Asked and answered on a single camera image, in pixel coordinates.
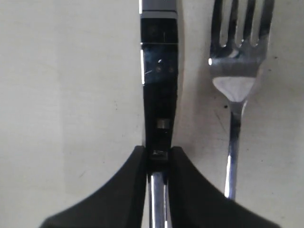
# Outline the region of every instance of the fork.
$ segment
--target fork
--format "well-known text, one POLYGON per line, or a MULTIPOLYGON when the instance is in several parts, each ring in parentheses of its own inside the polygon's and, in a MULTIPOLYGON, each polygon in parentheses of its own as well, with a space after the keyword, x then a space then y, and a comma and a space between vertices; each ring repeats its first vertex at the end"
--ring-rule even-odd
POLYGON ((224 2, 225 0, 215 0, 214 3, 209 67, 212 83, 228 99, 231 111, 224 194, 235 200, 241 120, 266 59, 274 0, 264 0, 260 14, 258 1, 247 0, 246 15, 243 18, 239 16, 239 1, 232 0, 228 21, 224 20, 224 2), (221 37, 225 31, 227 39, 222 44, 221 37), (238 45, 240 32, 243 36, 238 45))

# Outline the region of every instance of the fork handle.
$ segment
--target fork handle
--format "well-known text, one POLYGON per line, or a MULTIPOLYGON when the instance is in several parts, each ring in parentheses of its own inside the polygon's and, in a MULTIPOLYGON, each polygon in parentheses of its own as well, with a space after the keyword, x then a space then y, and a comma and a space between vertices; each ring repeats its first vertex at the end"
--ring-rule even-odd
POLYGON ((229 149, 226 169, 226 183, 225 196, 229 199, 235 200, 236 185, 237 185, 237 171, 238 171, 238 148, 239 135, 241 130, 242 113, 231 112, 230 119, 230 137, 229 149))

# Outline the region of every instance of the metal fork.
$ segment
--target metal fork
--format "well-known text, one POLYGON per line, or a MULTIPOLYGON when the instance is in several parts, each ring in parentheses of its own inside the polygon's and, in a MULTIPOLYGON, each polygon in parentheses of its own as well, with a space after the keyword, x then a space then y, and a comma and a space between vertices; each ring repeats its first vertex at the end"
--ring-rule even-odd
POLYGON ((234 200, 241 120, 247 99, 266 59, 274 0, 264 0, 260 13, 258 1, 247 0, 244 18, 238 16, 239 1, 233 0, 229 21, 224 20, 226 11, 223 3, 227 2, 215 0, 214 3, 209 65, 213 85, 228 99, 231 111, 225 196, 234 200), (237 45, 239 31, 243 37, 241 44, 237 45), (220 44, 225 32, 227 41, 220 44), (253 43, 254 37, 258 37, 256 43, 253 43))

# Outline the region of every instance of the fork tine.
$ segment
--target fork tine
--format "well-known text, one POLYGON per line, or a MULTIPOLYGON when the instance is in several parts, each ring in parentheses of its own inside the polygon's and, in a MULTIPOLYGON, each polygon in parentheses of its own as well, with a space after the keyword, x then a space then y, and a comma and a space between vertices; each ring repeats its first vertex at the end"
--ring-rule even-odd
POLYGON ((262 13, 262 18, 261 18, 261 26, 260 26, 260 32, 259 32, 260 38, 262 38, 263 36, 269 35, 274 7, 275 7, 274 0, 265 0, 264 1, 263 13, 262 13))
POLYGON ((244 40, 250 38, 255 6, 256 6, 256 0, 248 0, 245 25, 244 25, 244 36, 243 36, 244 40))
POLYGON ((220 30, 222 24, 223 0, 215 0, 211 26, 211 42, 219 46, 220 30))
POLYGON ((228 40, 234 40, 236 37, 238 20, 238 0, 232 1, 231 14, 229 21, 228 40))

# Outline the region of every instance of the white surface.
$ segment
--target white surface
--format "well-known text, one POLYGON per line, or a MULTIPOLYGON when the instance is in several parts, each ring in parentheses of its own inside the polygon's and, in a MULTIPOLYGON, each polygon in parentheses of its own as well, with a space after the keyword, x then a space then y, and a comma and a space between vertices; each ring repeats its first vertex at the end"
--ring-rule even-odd
MULTIPOLYGON (((174 144, 223 190, 229 110, 208 74, 212 7, 183 1, 174 144)), ((303 18, 303 1, 276 1, 262 87, 245 111, 237 185, 239 203, 288 228, 304 222, 303 18)), ((0 1, 1 228, 38 227, 104 184, 141 143, 139 37, 137 0, 0 1)))

